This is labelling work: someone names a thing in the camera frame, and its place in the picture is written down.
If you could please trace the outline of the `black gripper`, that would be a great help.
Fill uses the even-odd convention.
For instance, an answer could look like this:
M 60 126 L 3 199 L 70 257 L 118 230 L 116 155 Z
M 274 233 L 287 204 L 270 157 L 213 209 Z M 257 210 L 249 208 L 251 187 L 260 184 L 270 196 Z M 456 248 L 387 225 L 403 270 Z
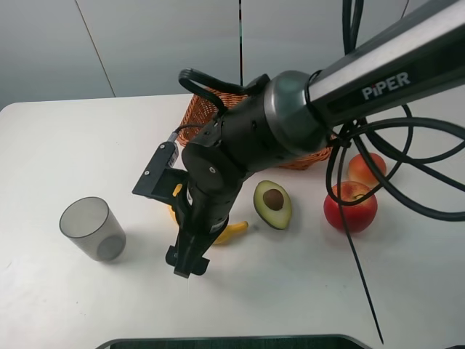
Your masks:
M 244 182 L 244 171 L 235 166 L 195 165 L 189 172 L 174 172 L 176 184 L 182 186 L 173 206 L 179 232 L 165 261 L 174 266 L 177 276 L 202 276 L 209 264 L 203 255 L 227 229 L 230 210 Z

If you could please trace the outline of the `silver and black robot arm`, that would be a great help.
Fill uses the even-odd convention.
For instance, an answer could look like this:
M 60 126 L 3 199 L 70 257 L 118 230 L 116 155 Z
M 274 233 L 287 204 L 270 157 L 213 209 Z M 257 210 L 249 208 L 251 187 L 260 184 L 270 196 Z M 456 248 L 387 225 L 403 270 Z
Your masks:
M 217 115 L 182 153 L 187 180 L 177 197 L 177 242 L 166 260 L 183 277 L 206 271 L 206 250 L 226 226 L 252 174 L 391 127 L 425 127 L 464 137 L 464 128 L 428 118 L 368 123 L 374 113 L 464 83 L 464 3 L 430 1 L 361 46 L 361 1 L 343 3 L 344 56 L 314 74 L 260 76 L 247 87 L 185 69 L 179 83 L 217 107 Z

